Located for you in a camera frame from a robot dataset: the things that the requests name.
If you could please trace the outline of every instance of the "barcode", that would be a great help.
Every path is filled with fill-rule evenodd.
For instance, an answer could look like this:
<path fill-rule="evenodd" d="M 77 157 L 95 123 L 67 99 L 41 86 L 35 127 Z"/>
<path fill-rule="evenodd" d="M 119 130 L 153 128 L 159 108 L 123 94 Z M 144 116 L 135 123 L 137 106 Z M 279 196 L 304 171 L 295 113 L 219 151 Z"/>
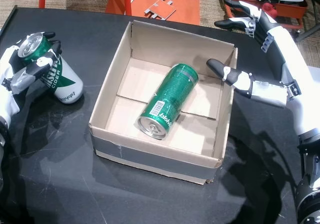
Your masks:
<path fill-rule="evenodd" d="M 154 107 L 150 111 L 150 115 L 158 116 L 159 112 L 161 111 L 162 107 L 165 105 L 164 101 L 158 100 Z"/>

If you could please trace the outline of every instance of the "gray duct tape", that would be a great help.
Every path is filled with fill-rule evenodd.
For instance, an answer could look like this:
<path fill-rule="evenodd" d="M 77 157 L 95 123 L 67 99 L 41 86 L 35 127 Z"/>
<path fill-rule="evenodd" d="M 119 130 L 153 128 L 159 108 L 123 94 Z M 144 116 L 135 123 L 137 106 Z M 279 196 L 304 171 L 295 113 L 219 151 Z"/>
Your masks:
<path fill-rule="evenodd" d="M 217 168 L 195 165 L 124 146 L 121 146 L 120 148 L 118 145 L 115 145 L 112 142 L 102 140 L 95 136 L 91 137 L 94 144 L 93 146 L 96 150 L 138 164 L 148 165 L 162 170 L 193 176 L 200 179 L 213 179 L 217 170 Z"/>

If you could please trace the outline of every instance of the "can label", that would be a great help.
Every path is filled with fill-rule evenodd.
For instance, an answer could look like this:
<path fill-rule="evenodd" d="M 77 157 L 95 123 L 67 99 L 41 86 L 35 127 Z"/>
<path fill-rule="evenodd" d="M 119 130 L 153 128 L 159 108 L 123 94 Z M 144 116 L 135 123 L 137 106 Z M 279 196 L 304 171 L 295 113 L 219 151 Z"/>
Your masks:
<path fill-rule="evenodd" d="M 52 65 L 48 73 L 41 77 L 45 85 L 53 92 L 55 92 L 58 87 L 65 87 L 75 83 L 62 75 L 62 67 L 63 65 L 60 57 L 59 60 Z"/>
<path fill-rule="evenodd" d="M 83 91 L 81 79 L 61 56 L 48 73 L 41 77 L 41 80 L 63 103 L 74 102 Z"/>
<path fill-rule="evenodd" d="M 177 113 L 176 110 L 172 107 L 172 105 L 168 101 L 162 101 L 162 100 L 152 100 L 150 102 L 150 105 L 148 105 L 149 108 L 152 107 L 152 109 L 149 111 L 147 108 L 146 116 L 152 115 L 157 118 L 153 118 L 158 121 L 158 123 L 161 123 L 163 128 L 168 131 L 169 128 L 172 126 L 172 123 L 176 120 L 179 113 Z"/>

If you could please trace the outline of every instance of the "metal bracket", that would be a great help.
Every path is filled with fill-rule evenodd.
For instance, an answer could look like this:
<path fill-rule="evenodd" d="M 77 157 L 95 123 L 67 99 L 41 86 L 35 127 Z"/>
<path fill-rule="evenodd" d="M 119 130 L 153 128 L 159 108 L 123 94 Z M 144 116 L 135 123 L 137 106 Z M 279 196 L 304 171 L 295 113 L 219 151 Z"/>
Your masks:
<path fill-rule="evenodd" d="M 291 82 L 291 83 L 285 84 L 285 86 L 287 89 L 289 99 L 301 94 L 301 90 L 300 90 L 299 85 L 297 84 L 296 80 L 293 80 L 293 82 Z"/>
<path fill-rule="evenodd" d="M 268 33 L 268 35 L 264 40 L 264 43 L 261 46 L 262 51 L 266 53 L 274 40 L 275 40 L 274 37 Z"/>
<path fill-rule="evenodd" d="M 248 22 L 248 27 L 245 28 L 244 30 L 245 30 L 245 33 L 247 35 L 249 35 L 251 38 L 254 38 L 255 37 L 254 33 L 256 31 L 256 22 L 255 22 L 255 20 L 250 20 Z"/>

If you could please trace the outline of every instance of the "silver can rim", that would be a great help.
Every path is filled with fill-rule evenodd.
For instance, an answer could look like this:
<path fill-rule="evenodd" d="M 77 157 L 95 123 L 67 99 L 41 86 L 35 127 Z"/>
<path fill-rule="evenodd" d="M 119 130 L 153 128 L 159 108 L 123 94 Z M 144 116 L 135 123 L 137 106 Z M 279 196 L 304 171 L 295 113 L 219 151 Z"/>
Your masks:
<path fill-rule="evenodd" d="M 164 132 L 164 135 L 155 135 L 155 134 L 151 133 L 151 132 L 150 132 L 147 128 L 145 128 L 145 127 L 143 126 L 143 124 L 141 123 L 141 120 L 142 120 L 142 119 L 148 119 L 148 120 L 152 121 L 155 125 L 157 125 L 158 128 L 162 129 L 162 131 Z M 140 127 L 140 130 L 141 130 L 143 133 L 147 134 L 148 136 L 151 136 L 151 137 L 154 138 L 154 139 L 162 140 L 162 139 L 164 139 L 164 138 L 166 137 L 166 135 L 167 135 L 166 129 L 165 129 L 162 125 L 160 125 L 156 120 L 154 120 L 154 119 L 152 119 L 152 118 L 150 118 L 150 117 L 140 116 L 137 122 L 138 122 L 138 125 L 139 125 L 139 127 Z"/>
<path fill-rule="evenodd" d="M 41 32 L 35 33 L 35 34 L 33 34 L 33 35 L 30 35 L 30 36 L 28 36 L 28 37 L 23 41 L 23 43 L 20 45 L 20 48 L 19 48 L 19 50 L 18 50 L 18 56 L 19 56 L 20 58 L 26 58 L 26 57 L 28 57 L 29 55 L 31 55 L 31 54 L 34 52 L 34 51 L 33 51 L 33 52 L 30 52 L 30 53 L 28 53 L 27 55 L 24 55 L 24 56 L 22 55 L 22 52 L 23 52 L 23 50 L 25 49 L 26 45 L 29 43 L 30 39 L 32 39 L 32 38 L 34 38 L 34 37 L 37 37 L 37 36 L 41 36 L 41 41 L 39 41 L 39 43 L 37 44 L 35 50 L 38 49 L 38 47 L 39 47 L 40 44 L 42 43 L 42 40 L 43 40 L 43 37 L 44 37 L 44 35 L 43 35 Z"/>

